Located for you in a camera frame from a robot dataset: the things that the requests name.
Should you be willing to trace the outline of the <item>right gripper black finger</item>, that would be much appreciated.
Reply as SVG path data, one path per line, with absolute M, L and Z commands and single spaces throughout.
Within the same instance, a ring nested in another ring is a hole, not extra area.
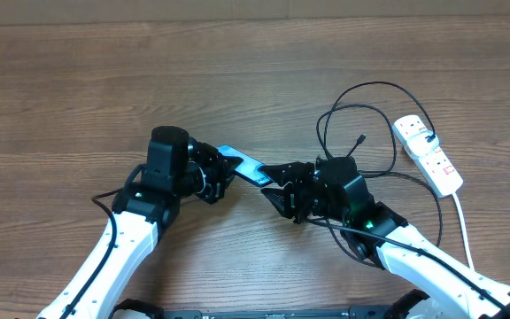
M 281 165 L 264 165 L 259 168 L 259 171 L 279 186 L 285 186 L 287 183 L 297 183 L 311 178 L 314 173 L 314 164 L 296 161 Z
M 294 217 L 294 191 L 291 185 L 285 185 L 282 189 L 264 188 L 261 193 L 269 200 L 280 216 L 284 218 Z

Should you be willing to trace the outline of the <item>blue Samsung smartphone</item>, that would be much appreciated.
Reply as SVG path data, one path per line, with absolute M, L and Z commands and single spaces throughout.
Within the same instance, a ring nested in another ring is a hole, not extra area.
M 229 145 L 218 146 L 217 150 L 224 156 L 237 157 L 243 160 L 242 163 L 235 168 L 235 173 L 245 181 L 260 188 L 265 187 L 273 182 L 266 174 L 259 170 L 264 166 L 262 162 L 238 151 Z

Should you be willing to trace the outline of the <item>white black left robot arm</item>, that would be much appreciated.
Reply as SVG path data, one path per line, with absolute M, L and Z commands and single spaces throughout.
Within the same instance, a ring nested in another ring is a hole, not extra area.
M 214 204 L 222 199 L 241 159 L 198 142 L 175 126 L 151 131 L 146 161 L 123 186 L 111 191 L 111 206 L 93 202 L 108 216 L 96 246 L 41 318 L 107 318 L 129 279 L 174 223 L 190 196 Z

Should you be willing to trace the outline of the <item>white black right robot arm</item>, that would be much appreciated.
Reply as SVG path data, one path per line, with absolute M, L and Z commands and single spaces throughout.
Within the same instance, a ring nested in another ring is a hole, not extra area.
M 388 318 L 510 318 L 510 286 L 483 276 L 430 243 L 375 201 L 351 157 L 263 166 L 276 188 L 263 194 L 295 223 L 339 230 L 359 261 L 415 285 Z

